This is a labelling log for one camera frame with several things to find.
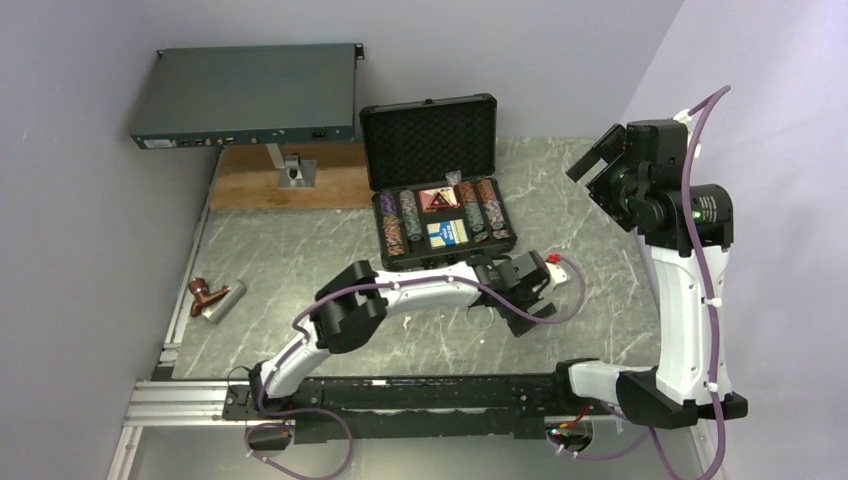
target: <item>metal stand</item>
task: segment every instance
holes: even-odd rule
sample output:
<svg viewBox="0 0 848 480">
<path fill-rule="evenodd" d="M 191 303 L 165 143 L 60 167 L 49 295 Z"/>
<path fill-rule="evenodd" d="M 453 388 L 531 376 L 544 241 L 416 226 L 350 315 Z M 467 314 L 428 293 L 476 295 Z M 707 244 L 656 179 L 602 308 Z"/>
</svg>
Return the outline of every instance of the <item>metal stand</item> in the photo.
<svg viewBox="0 0 848 480">
<path fill-rule="evenodd" d="M 282 170 L 280 180 L 277 182 L 279 188 L 302 188 L 314 187 L 315 176 L 318 173 L 318 162 L 315 160 L 301 160 L 300 155 L 285 155 L 279 143 L 268 143 L 268 154 L 274 162 L 274 168 Z"/>
</svg>

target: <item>cable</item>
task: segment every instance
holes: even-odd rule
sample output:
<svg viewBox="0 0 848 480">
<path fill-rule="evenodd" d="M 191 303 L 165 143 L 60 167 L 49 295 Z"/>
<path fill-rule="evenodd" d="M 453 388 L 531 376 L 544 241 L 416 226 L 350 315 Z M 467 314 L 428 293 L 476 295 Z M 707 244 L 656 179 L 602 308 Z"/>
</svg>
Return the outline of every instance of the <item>cable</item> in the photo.
<svg viewBox="0 0 848 480">
<path fill-rule="evenodd" d="M 451 282 L 451 281 L 464 283 L 466 285 L 471 285 L 473 287 L 476 287 L 478 290 L 480 290 L 484 293 L 487 293 L 492 298 L 494 298 L 498 302 L 502 303 L 507 309 L 509 309 L 510 311 L 515 313 L 516 315 L 518 315 L 518 316 L 520 316 L 520 317 L 522 317 L 526 320 L 529 320 L 531 322 L 544 324 L 544 325 L 555 325 L 555 324 L 564 323 L 564 322 L 567 322 L 568 320 L 570 320 L 571 318 L 573 318 L 577 314 L 577 312 L 580 311 L 580 308 L 583 306 L 583 301 L 586 298 L 586 278 L 583 275 L 583 272 L 580 270 L 580 268 L 577 266 L 577 264 L 574 261 L 572 261 L 571 259 L 568 259 L 566 257 L 560 257 L 560 260 L 562 262 L 566 263 L 567 265 L 569 265 L 574 270 L 575 275 L 577 276 L 577 281 L 580 285 L 580 293 L 577 297 L 577 302 L 575 302 L 575 304 L 571 308 L 571 310 L 569 310 L 564 315 L 561 315 L 561 316 L 553 318 L 553 319 L 539 318 L 539 317 L 530 315 L 529 313 L 527 313 L 527 312 L 519 309 L 515 305 L 509 303 L 509 301 L 506 298 L 504 298 L 503 296 L 501 296 L 499 293 L 495 292 L 491 288 L 489 288 L 486 285 L 483 285 L 482 283 L 479 283 L 477 281 L 470 280 L 470 279 L 467 279 L 467 278 L 462 278 L 462 277 L 448 276 L 448 275 L 433 275 L 431 277 L 416 278 L 416 279 L 412 279 L 412 280 L 402 280 L 402 281 L 399 281 L 399 282 L 370 283 L 370 284 L 364 284 L 364 285 L 353 285 L 353 286 L 350 286 L 350 287 L 342 288 L 341 290 L 329 293 L 326 296 L 321 297 L 321 299 L 319 299 L 317 302 L 313 303 L 312 305 L 307 307 L 305 310 L 303 310 L 302 312 L 297 314 L 297 316 L 295 316 L 294 320 L 292 321 L 292 328 L 294 330 L 297 330 L 301 334 L 303 334 L 303 336 L 304 336 L 303 341 L 308 342 L 309 341 L 309 332 L 306 331 L 306 329 L 304 329 L 303 327 L 300 326 L 300 322 L 304 318 L 306 318 L 307 316 L 311 315 L 316 310 L 321 308 L 324 304 L 326 304 L 326 303 L 328 303 L 332 300 L 335 300 L 336 298 L 343 297 L 345 295 L 350 295 L 351 293 L 362 292 L 362 291 L 366 291 L 366 290 L 379 290 L 379 289 L 382 289 L 382 288 L 394 288 L 395 285 L 397 285 L 398 287 L 404 287 L 404 286 L 408 286 L 408 285 L 418 285 L 418 284 L 422 284 L 422 283 Z M 277 470 L 285 473 L 286 475 L 297 478 L 298 480 L 331 480 L 331 479 L 335 478 L 336 476 L 338 476 L 341 472 L 343 472 L 348 467 L 348 465 L 350 465 L 351 459 L 353 457 L 353 434 L 350 431 L 350 426 L 347 424 L 347 422 L 344 420 L 344 418 L 342 418 L 341 416 L 339 416 L 335 412 L 332 412 L 330 410 L 326 410 L 326 409 L 323 409 L 323 408 L 299 408 L 299 409 L 294 409 L 294 410 L 287 410 L 287 411 L 284 411 L 284 412 L 269 412 L 265 409 L 265 405 L 264 405 L 265 392 L 268 390 L 268 385 L 270 385 L 271 381 L 273 380 L 274 374 L 276 373 L 277 369 L 279 369 L 280 366 L 295 352 L 295 350 L 297 350 L 300 347 L 300 345 L 301 344 L 298 344 L 298 343 L 292 344 L 292 346 L 289 347 L 289 349 L 286 350 L 280 356 L 280 358 L 274 363 L 274 373 L 272 373 L 271 375 L 268 375 L 268 378 L 266 378 L 265 381 L 262 382 L 262 385 L 259 388 L 259 395 L 258 395 L 257 402 L 256 402 L 257 407 L 259 409 L 259 412 L 266 417 L 287 417 L 287 416 L 296 415 L 296 414 L 299 414 L 299 413 L 318 413 L 318 414 L 327 415 L 329 417 L 332 417 L 334 420 L 336 420 L 337 422 L 339 422 L 342 425 L 342 428 L 344 428 L 345 434 L 347 436 L 348 449 L 347 449 L 347 455 L 345 456 L 344 462 L 342 462 L 341 466 L 339 466 L 339 468 L 336 469 L 336 471 L 334 471 L 333 473 L 331 473 L 329 475 L 326 475 L 326 476 L 323 476 L 323 477 L 308 477 L 308 476 L 305 476 L 305 475 L 301 475 L 297 472 L 294 472 L 292 470 L 289 470 L 286 467 L 280 465 L 279 463 L 277 463 L 273 460 L 269 460 L 267 457 L 263 457 L 262 455 L 259 455 L 258 453 L 253 451 L 253 449 L 250 448 L 250 434 L 253 433 L 254 431 L 256 431 L 258 428 L 263 428 L 262 425 L 266 425 L 266 426 L 267 425 L 277 425 L 277 424 L 274 424 L 274 423 L 264 423 L 264 424 L 260 424 L 260 425 L 257 425 L 255 427 L 250 428 L 249 430 L 247 430 L 245 432 L 244 443 L 245 443 L 245 447 L 248 450 L 249 456 L 252 456 L 252 457 L 256 458 L 257 460 L 260 460 L 265 464 L 271 465 L 272 467 L 274 467 Z"/>
<path fill-rule="evenodd" d="M 583 408 L 580 410 L 580 414 L 577 415 L 577 418 L 575 418 L 574 420 L 572 420 L 570 422 L 565 422 L 565 423 L 560 424 L 559 428 L 568 429 L 568 428 L 571 428 L 571 427 L 577 425 L 578 423 L 580 423 L 580 420 L 583 420 L 583 417 L 585 417 L 586 413 L 588 413 L 588 412 L 589 412 L 589 404 L 587 403 L 586 405 L 583 405 Z"/>
<path fill-rule="evenodd" d="M 727 92 L 730 91 L 730 85 L 725 85 L 718 89 L 715 93 L 689 109 L 688 114 L 694 115 L 699 111 L 703 110 L 700 118 L 698 118 L 698 122 L 695 125 L 695 129 L 692 132 L 692 139 L 689 141 L 689 145 L 686 149 L 686 158 L 683 163 L 683 174 L 682 174 L 682 182 L 681 182 L 681 197 L 684 199 L 692 198 L 691 187 L 692 187 L 692 164 L 695 159 L 695 150 L 698 146 L 698 142 L 701 140 L 701 133 L 704 131 L 704 126 L 707 122 L 707 119 L 712 113 L 713 108 L 715 108 L 716 103 L 724 96 Z M 706 298 L 712 299 L 715 298 L 715 289 L 713 288 L 712 275 L 710 274 L 710 268 L 707 265 L 707 258 L 704 253 L 704 246 L 701 244 L 701 239 L 698 237 L 698 230 L 695 226 L 695 220 L 692 216 L 692 202 L 684 201 L 683 202 L 683 218 L 686 223 L 686 233 L 689 235 L 689 240 L 692 242 L 692 248 L 695 252 L 695 258 L 698 261 L 698 270 L 701 273 L 701 278 L 704 283 L 704 294 Z M 719 332 L 719 323 L 718 323 L 718 311 L 716 310 L 714 305 L 708 305 L 707 311 L 709 312 L 710 317 L 710 336 L 711 336 L 711 347 L 710 347 L 710 370 L 708 380 L 711 383 L 716 383 L 718 381 L 718 360 L 719 360 L 719 342 L 721 340 L 720 332 Z M 724 411 L 721 408 L 721 399 L 718 396 L 718 393 L 713 392 L 710 395 L 713 404 L 713 410 L 715 411 L 715 420 L 716 420 L 716 433 L 718 434 L 718 441 L 716 442 L 716 455 L 713 458 L 712 463 L 704 472 L 703 475 L 697 478 L 697 480 L 709 480 L 718 473 L 721 468 L 722 462 L 724 462 L 724 454 L 727 447 L 727 432 L 724 424 Z M 610 414 L 621 418 L 623 420 L 627 420 L 627 418 L 611 405 L 606 403 L 602 403 L 603 407 L 610 412 Z M 674 471 L 674 468 L 671 466 L 671 463 L 668 461 L 668 457 L 665 453 L 665 450 L 660 443 L 659 436 L 657 436 L 656 430 L 652 427 L 648 428 L 648 431 L 645 432 L 641 437 L 639 437 L 632 445 L 625 448 L 624 450 L 611 454 L 611 455 L 603 455 L 598 457 L 592 457 L 589 455 L 577 454 L 576 452 L 572 452 L 568 449 L 565 449 L 566 452 L 571 453 L 575 456 L 575 458 L 580 458 L 583 460 L 611 460 L 614 458 L 620 458 L 624 455 L 630 453 L 635 449 L 639 444 L 645 441 L 646 438 L 650 435 L 653 440 L 654 446 L 657 449 L 657 454 L 660 457 L 660 461 L 662 461 L 663 467 L 666 472 L 668 472 L 669 476 L 674 480 L 682 480 L 677 472 Z"/>
</svg>

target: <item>poker chip case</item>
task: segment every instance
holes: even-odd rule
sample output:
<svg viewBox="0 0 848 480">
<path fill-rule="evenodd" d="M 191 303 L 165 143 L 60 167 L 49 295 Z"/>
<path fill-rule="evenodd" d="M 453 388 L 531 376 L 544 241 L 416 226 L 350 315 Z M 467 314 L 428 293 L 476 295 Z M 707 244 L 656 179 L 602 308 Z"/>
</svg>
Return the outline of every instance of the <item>poker chip case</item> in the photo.
<svg viewBox="0 0 848 480">
<path fill-rule="evenodd" d="M 503 196 L 490 178 L 497 124 L 492 95 L 369 106 L 359 118 L 385 269 L 435 268 L 515 247 Z M 456 185 L 448 179 L 453 172 L 461 174 Z M 457 182 L 455 174 L 451 181 Z"/>
</svg>

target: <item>cable tie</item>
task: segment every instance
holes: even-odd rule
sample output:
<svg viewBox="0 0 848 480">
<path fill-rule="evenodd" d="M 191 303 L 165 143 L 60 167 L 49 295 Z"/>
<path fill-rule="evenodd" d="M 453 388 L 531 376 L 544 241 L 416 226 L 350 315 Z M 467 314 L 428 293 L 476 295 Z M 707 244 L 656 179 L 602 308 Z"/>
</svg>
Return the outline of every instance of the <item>cable tie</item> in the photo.
<svg viewBox="0 0 848 480">
<path fill-rule="evenodd" d="M 689 115 L 689 109 L 687 108 L 686 110 L 681 110 L 677 115 L 673 116 L 672 120 L 680 122 L 688 127 L 689 124 L 692 123 L 692 116 Z"/>
</svg>

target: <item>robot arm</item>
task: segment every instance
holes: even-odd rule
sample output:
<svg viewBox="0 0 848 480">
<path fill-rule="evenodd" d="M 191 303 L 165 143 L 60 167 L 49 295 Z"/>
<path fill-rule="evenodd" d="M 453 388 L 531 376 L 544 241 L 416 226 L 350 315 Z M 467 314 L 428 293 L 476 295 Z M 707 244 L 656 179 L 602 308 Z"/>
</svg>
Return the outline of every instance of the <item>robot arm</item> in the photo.
<svg viewBox="0 0 848 480">
<path fill-rule="evenodd" d="M 613 126 L 568 172 L 579 180 L 597 162 L 605 168 L 588 184 L 589 196 L 629 231 L 638 228 L 657 270 L 662 329 L 660 362 L 655 367 L 610 365 L 596 359 L 561 362 L 553 375 L 555 396 L 574 404 L 597 399 L 621 407 L 634 424 L 681 428 L 699 418 L 714 418 L 711 394 L 718 393 L 726 419 L 747 415 L 748 402 L 731 389 L 720 332 L 713 338 L 708 300 L 683 218 L 681 193 L 688 128 L 676 120 Z M 718 185 L 691 187 L 693 217 L 720 298 L 727 255 L 733 241 L 733 207 Z M 299 335 L 275 358 L 261 362 L 249 375 L 254 401 L 285 399 L 332 354 L 362 347 L 388 316 L 436 306 L 497 308 L 515 336 L 535 324 L 475 285 L 482 284 L 512 305 L 536 317 L 554 313 L 541 300 L 566 280 L 565 272 L 529 252 L 495 264 L 472 257 L 441 270 L 390 273 L 357 262 L 315 296 L 336 295 L 310 316 Z M 355 292 L 352 287 L 376 284 Z M 719 347 L 719 372 L 709 381 L 712 346 Z"/>
<path fill-rule="evenodd" d="M 722 329 L 717 338 L 712 336 L 703 280 L 683 218 L 683 202 L 692 202 L 715 297 L 720 298 L 733 241 L 733 206 L 718 185 L 691 187 L 692 198 L 682 198 L 689 138 L 686 124 L 677 120 L 615 125 L 568 171 L 578 181 L 598 161 L 606 162 L 587 184 L 589 196 L 623 229 L 636 227 L 645 239 L 657 271 L 662 337 L 657 367 L 578 359 L 558 365 L 557 374 L 566 396 L 618 405 L 632 423 L 656 428 L 681 428 L 699 418 L 713 418 L 714 392 L 723 399 L 727 419 L 747 415 L 747 400 L 732 391 L 727 375 Z M 712 383 L 714 344 L 719 348 L 719 371 Z"/>
<path fill-rule="evenodd" d="M 254 398 L 259 398 L 263 385 L 264 398 L 293 395 L 303 379 L 332 354 L 363 346 L 383 319 L 401 313 L 485 305 L 498 309 L 515 336 L 535 326 L 462 279 L 483 284 L 520 309 L 547 317 L 555 309 L 542 298 L 565 283 L 568 276 L 562 267 L 543 261 L 535 251 L 497 265 L 488 257 L 476 256 L 449 267 L 416 272 L 373 271 L 368 262 L 357 262 L 321 289 L 316 300 L 351 285 L 385 286 L 341 296 L 313 313 L 302 326 L 306 334 L 299 333 L 274 358 L 254 367 L 250 375 Z"/>
</svg>

